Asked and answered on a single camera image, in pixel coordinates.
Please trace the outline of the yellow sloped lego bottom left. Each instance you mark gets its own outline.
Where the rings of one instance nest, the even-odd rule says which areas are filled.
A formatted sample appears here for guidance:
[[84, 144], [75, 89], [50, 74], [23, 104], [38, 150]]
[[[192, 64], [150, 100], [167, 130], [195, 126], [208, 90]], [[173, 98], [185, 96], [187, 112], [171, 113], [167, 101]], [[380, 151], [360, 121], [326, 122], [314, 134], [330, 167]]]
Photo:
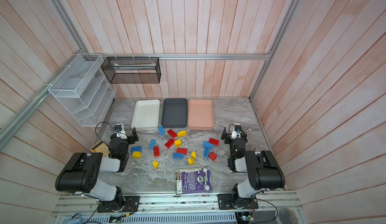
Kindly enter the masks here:
[[158, 169], [158, 167], [159, 167], [159, 162], [153, 161], [152, 164], [153, 164], [154, 169]]

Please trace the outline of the red lego brick low centre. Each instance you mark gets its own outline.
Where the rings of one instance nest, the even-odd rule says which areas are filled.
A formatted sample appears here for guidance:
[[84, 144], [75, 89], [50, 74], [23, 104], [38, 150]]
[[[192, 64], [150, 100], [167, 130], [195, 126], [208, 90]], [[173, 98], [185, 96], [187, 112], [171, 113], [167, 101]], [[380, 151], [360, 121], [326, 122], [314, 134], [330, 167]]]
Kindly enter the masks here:
[[177, 153], [181, 153], [181, 154], [187, 155], [188, 154], [188, 149], [186, 149], [186, 148], [177, 148]]

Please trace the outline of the blue lego brick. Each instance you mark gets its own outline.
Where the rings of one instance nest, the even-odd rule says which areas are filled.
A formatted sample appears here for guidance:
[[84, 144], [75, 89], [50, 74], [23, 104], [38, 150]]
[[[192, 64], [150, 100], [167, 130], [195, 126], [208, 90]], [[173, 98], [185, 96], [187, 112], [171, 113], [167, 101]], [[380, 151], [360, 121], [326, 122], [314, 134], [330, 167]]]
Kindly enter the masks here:
[[211, 143], [209, 143], [209, 142], [204, 142], [204, 143], [203, 143], [203, 147], [204, 147], [205, 149], [213, 149], [213, 148], [214, 148], [214, 145], [211, 144]]
[[156, 140], [151, 140], [149, 144], [149, 149], [153, 150], [156, 145]]
[[210, 152], [211, 152], [211, 149], [209, 149], [209, 148], [205, 148], [205, 149], [204, 149], [204, 153], [203, 153], [203, 157], [205, 157], [205, 158], [208, 158], [208, 157], [209, 157], [209, 154], [210, 154]]
[[159, 127], [158, 127], [158, 131], [159, 131], [159, 134], [160, 134], [161, 136], [164, 136], [164, 135], [165, 135], [165, 131], [164, 131], [164, 128], [163, 128], [162, 126], [159, 126]]
[[131, 149], [131, 153], [134, 153], [134, 152], [142, 152], [142, 146], [135, 146], [135, 147], [132, 147]]

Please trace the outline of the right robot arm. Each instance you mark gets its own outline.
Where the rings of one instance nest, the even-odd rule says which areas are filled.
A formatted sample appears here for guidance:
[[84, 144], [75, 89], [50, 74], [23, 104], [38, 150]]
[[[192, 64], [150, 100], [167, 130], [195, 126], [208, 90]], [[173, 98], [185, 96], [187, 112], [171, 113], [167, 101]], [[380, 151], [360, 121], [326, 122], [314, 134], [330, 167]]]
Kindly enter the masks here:
[[221, 139], [230, 147], [228, 167], [235, 173], [246, 173], [247, 179], [234, 185], [230, 194], [219, 194], [221, 210], [255, 209], [259, 193], [283, 189], [285, 177], [273, 153], [269, 150], [255, 152], [246, 149], [247, 134], [239, 124], [232, 124], [233, 130], [224, 128]]

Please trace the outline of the red lego brick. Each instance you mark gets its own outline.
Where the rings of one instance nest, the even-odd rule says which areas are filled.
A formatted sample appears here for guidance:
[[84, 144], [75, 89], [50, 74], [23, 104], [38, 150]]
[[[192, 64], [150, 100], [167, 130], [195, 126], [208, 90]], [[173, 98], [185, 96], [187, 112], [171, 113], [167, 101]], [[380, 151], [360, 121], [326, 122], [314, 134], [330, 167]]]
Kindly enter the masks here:
[[165, 144], [165, 147], [170, 149], [173, 145], [175, 144], [175, 140], [174, 139], [170, 139], [166, 144]]
[[154, 152], [154, 157], [159, 157], [160, 156], [160, 151], [158, 146], [153, 147], [153, 152]]
[[218, 146], [220, 141], [216, 140], [216, 139], [213, 139], [213, 138], [210, 138], [209, 139], [209, 143], [213, 144], [214, 146]]
[[167, 132], [173, 139], [176, 139], [178, 137], [177, 133], [175, 133], [172, 129], [168, 130]]
[[217, 155], [214, 153], [214, 152], [211, 152], [209, 155], [208, 155], [209, 159], [211, 159], [212, 161], [215, 161], [217, 159]]

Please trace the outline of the yellow sloped lego lower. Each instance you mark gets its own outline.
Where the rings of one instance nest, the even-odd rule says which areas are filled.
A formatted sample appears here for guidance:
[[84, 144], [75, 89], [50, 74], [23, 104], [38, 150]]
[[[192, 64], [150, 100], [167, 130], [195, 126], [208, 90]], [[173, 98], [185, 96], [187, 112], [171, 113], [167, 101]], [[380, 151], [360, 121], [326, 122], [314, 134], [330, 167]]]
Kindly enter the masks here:
[[195, 164], [195, 160], [193, 158], [189, 158], [188, 159], [188, 163], [189, 163], [189, 165], [194, 165]]

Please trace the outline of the dark grey plastic tray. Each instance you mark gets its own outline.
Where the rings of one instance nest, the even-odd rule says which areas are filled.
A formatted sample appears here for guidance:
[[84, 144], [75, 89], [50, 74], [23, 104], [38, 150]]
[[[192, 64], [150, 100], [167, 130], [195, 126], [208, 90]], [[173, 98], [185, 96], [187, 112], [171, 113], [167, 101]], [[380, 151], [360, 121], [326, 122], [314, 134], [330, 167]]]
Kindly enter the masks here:
[[161, 125], [165, 128], [185, 128], [188, 125], [186, 98], [167, 98], [163, 101]]

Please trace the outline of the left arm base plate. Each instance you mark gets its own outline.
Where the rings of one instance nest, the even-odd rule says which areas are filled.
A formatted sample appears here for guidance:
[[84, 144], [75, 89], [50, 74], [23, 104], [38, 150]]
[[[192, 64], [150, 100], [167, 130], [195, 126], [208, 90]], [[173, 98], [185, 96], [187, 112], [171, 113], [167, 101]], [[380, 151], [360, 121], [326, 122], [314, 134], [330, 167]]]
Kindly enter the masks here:
[[135, 213], [138, 211], [139, 203], [140, 196], [122, 196], [113, 201], [101, 201], [96, 211], [97, 213]]

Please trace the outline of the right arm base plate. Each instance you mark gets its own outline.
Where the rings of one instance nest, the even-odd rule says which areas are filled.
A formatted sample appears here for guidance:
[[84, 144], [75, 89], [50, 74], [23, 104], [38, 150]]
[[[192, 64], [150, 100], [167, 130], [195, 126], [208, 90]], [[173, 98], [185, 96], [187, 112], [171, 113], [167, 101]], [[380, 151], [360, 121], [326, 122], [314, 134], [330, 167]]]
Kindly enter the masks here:
[[254, 197], [241, 198], [234, 193], [226, 193], [218, 194], [217, 198], [220, 210], [258, 209], [258, 202]]

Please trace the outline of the yellow curved lego brick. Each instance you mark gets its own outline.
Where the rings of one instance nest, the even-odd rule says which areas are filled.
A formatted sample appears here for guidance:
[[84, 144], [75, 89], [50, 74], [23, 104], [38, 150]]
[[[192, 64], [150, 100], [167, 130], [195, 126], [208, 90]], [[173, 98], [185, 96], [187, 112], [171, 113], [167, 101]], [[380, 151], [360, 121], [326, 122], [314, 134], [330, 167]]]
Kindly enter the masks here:
[[178, 138], [181, 138], [181, 137], [186, 136], [186, 135], [187, 135], [187, 131], [178, 132]]

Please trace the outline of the blue lego brick low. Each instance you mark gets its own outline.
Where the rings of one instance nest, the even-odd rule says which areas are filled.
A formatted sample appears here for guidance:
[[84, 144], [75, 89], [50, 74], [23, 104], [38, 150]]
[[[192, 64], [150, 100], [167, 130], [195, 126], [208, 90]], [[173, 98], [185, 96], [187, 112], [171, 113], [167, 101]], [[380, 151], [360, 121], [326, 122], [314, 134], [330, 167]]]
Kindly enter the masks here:
[[183, 159], [184, 154], [183, 153], [173, 153], [172, 157], [173, 157], [173, 159]]

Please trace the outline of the purple book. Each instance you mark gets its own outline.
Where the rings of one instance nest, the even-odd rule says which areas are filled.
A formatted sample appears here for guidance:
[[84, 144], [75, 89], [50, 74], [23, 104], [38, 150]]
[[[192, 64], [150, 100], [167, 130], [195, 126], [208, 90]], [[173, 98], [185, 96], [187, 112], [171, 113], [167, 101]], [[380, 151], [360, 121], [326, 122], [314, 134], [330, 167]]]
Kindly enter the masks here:
[[176, 194], [213, 192], [210, 167], [176, 170]]

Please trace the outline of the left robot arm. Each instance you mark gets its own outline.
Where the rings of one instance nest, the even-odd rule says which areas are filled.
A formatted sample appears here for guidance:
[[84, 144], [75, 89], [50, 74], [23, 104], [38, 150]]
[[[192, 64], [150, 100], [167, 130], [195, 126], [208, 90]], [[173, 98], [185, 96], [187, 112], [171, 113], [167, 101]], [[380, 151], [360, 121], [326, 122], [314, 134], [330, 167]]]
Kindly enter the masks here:
[[99, 201], [98, 213], [120, 213], [138, 211], [139, 196], [124, 196], [122, 189], [99, 178], [101, 172], [123, 172], [129, 158], [129, 145], [139, 140], [136, 129], [127, 136], [122, 125], [113, 127], [108, 146], [110, 155], [102, 153], [74, 153], [55, 182], [57, 191], [76, 193]]

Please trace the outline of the yellow lego brick centre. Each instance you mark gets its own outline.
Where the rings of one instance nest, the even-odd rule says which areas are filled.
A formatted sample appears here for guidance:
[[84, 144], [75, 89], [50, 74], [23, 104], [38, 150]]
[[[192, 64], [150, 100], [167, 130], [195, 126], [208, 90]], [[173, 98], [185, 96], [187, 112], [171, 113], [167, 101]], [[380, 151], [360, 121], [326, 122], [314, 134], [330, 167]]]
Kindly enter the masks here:
[[181, 146], [182, 146], [182, 141], [181, 141], [181, 139], [175, 140], [175, 141], [174, 141], [174, 145], [175, 145], [175, 147], [181, 147]]

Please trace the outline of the white plastic tray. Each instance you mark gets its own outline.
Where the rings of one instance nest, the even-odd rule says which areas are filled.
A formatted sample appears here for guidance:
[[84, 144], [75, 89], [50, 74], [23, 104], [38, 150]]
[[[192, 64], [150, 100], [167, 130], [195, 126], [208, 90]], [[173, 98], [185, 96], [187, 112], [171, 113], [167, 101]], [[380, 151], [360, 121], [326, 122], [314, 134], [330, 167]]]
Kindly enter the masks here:
[[139, 100], [135, 105], [131, 128], [137, 131], [158, 129], [160, 100]]

